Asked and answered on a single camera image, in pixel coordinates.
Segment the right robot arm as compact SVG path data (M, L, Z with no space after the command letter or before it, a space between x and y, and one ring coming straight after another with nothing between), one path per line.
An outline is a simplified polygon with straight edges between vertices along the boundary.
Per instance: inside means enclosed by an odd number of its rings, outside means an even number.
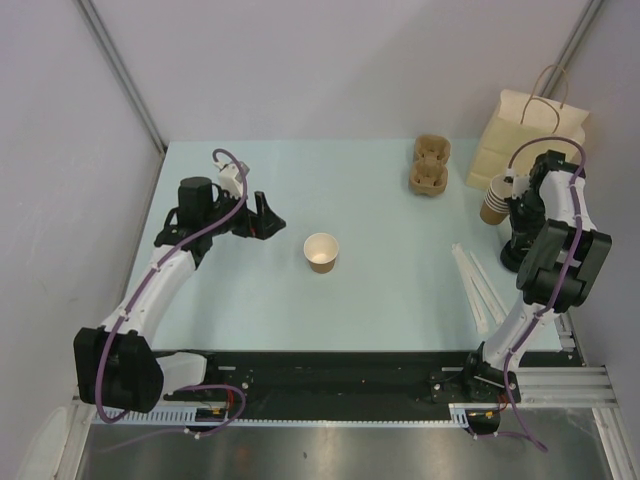
M548 150L522 177L506 173L511 238L500 261L516 273L518 298L496 332L472 352L461 388L472 402L491 402L518 388L515 371L535 332L590 293L612 238L591 221L581 164Z

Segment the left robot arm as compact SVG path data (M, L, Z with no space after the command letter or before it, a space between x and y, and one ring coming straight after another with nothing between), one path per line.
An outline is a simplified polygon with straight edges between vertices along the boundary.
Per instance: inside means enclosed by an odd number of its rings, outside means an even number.
M83 327L73 341L80 398L97 408L105 423L128 412L148 413L166 394L188 389L197 398L214 397L220 374L201 354L159 357L151 348L173 298L196 272L216 236L267 240L286 222L258 191L249 208L240 191L231 192L206 177L181 181L178 204L154 241L150 262L134 290L98 327Z

